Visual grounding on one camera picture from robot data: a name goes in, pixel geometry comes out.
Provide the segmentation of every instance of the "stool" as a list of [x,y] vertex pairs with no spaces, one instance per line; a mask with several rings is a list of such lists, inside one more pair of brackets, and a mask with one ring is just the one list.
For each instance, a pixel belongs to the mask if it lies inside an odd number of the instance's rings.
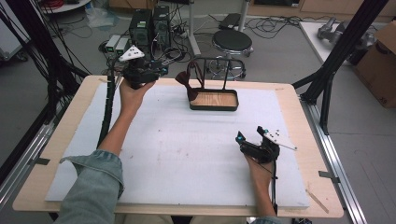
[[[213,35],[213,46],[216,49],[226,53],[225,58],[231,59],[232,54],[246,54],[249,56],[252,41],[250,37],[242,32],[235,30],[221,30]],[[233,66],[231,62],[221,63],[220,61],[213,60],[209,63],[208,72],[213,74],[212,79],[220,76],[221,72],[225,72],[227,78],[235,80],[236,77],[245,77],[246,74],[240,70],[241,67]],[[240,70],[237,74],[233,73],[235,70]]]

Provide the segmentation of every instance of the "blue denim shirt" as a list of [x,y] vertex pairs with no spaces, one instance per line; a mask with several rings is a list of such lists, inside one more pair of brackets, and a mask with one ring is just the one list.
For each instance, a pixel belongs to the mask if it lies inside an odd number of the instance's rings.
[[[114,223],[114,209],[124,186],[122,163],[118,156],[105,150],[95,150],[90,156],[66,157],[78,174],[73,187],[61,204],[61,223]],[[277,217],[260,217],[254,224],[280,224]]]

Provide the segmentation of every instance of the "table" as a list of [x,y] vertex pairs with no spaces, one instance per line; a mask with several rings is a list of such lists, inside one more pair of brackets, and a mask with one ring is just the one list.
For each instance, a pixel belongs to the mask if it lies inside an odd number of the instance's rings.
[[[50,159],[48,165],[37,164],[30,173],[13,208],[17,211],[59,211],[60,203],[46,202],[47,191],[55,175],[59,159],[71,141],[85,110],[100,83],[106,77],[86,77],[74,100],[65,112],[61,122],[49,140],[41,158]],[[198,82],[192,80],[193,86]],[[206,85],[222,87],[222,81],[208,80]],[[156,85],[179,85],[170,78],[160,79]],[[341,217],[344,212],[332,181],[319,177],[318,171],[327,171],[320,156],[314,135],[305,118],[304,111],[294,88],[290,84],[229,82],[228,89],[261,89],[276,91],[284,120],[288,126],[291,141],[299,150],[296,153],[307,195],[311,206],[305,210],[279,210],[281,217]],[[197,206],[197,205],[150,205],[118,204],[116,213],[167,214],[179,216],[255,216],[253,206]]]

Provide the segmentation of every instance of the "wooden desk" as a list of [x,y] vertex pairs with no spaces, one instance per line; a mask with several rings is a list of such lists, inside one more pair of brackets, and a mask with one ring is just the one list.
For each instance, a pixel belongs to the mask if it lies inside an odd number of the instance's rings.
[[[17,211],[59,211],[60,203],[46,202],[45,197],[55,176],[59,160],[64,154],[92,97],[106,77],[86,77],[73,102],[49,140],[42,158],[50,159],[48,165],[36,165],[24,183],[13,207]],[[206,85],[222,87],[222,81],[208,80]],[[162,78],[156,85],[179,85],[171,78]],[[305,210],[279,210],[281,217],[341,217],[344,212],[332,181],[318,176],[327,171],[317,143],[305,118],[294,88],[290,84],[228,82],[228,89],[261,89],[276,91],[291,141],[299,149],[296,158],[303,176],[311,206]],[[192,216],[255,216],[252,206],[195,206],[195,205],[146,205],[119,204],[116,213],[168,214]]]

